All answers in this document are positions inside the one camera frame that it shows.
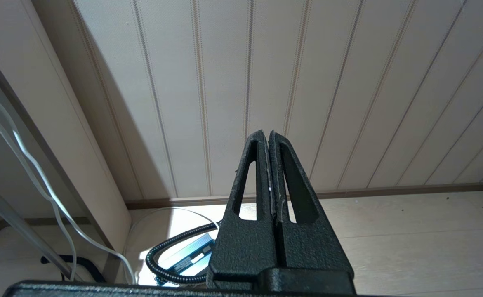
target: light wood floor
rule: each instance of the light wood floor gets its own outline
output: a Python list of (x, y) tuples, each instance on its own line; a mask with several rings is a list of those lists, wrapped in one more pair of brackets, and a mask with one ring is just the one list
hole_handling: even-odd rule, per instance
[[(483, 296), (483, 192), (343, 198), (321, 203), (353, 266), (359, 294)], [(186, 208), (220, 220), (225, 205)], [(134, 221), (148, 212), (151, 210), (131, 211)], [(256, 206), (244, 204), (241, 217), (255, 216)], [(160, 211), (142, 220), (128, 238), (126, 253), (139, 283), (155, 284), (144, 265), (149, 248), (206, 223), (183, 210)], [(96, 237), (94, 229), (83, 228)], [(70, 253), (58, 227), (36, 230), (58, 252)], [(73, 237), (78, 254), (102, 268), (106, 254)], [(174, 247), (161, 257), (177, 250)], [(0, 295), (20, 280), (59, 279), (58, 271), (41, 265), (39, 257), (15, 231), (5, 228), (0, 233)], [(117, 281), (125, 282), (122, 270)]]

